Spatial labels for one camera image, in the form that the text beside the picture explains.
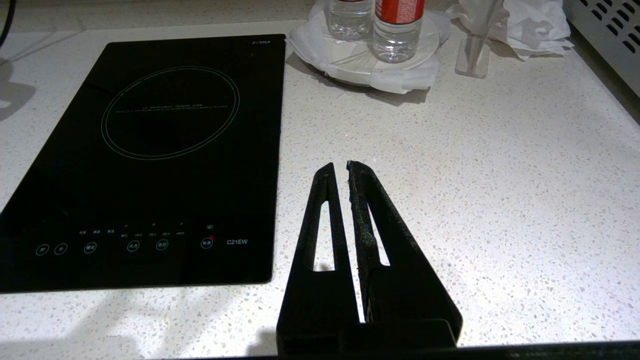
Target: black glass cooktop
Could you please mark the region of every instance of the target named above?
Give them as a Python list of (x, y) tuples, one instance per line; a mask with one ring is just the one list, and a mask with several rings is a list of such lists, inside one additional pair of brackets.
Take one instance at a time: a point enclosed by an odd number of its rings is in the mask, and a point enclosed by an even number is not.
[(284, 47), (108, 44), (0, 214), (0, 292), (268, 281)]

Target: plastic bottle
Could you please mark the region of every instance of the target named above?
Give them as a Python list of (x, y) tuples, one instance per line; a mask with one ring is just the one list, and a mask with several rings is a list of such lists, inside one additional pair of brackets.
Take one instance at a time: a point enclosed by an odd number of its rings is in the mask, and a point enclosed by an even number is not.
[(373, 51), (387, 63), (409, 60), (420, 38), (424, 0), (376, 0)]
[(339, 40), (353, 41), (371, 31), (372, 0), (330, 0), (328, 27)]

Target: white quartz countertop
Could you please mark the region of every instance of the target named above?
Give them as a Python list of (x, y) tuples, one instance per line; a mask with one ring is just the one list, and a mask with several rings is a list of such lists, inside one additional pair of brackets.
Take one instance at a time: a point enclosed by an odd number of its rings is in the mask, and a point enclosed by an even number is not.
[[(108, 42), (301, 23), (12, 34), (0, 49), (0, 209)], [(373, 168), (449, 290), (461, 346), (640, 339), (640, 127), (573, 51), (526, 62), (499, 51), (486, 79), (456, 75), (452, 28), (428, 92), (340, 85), (287, 52), (271, 282), (0, 295), (0, 358), (275, 354), (311, 180), (330, 161), (357, 275), (347, 160)], [(325, 223), (326, 258), (329, 246)]]

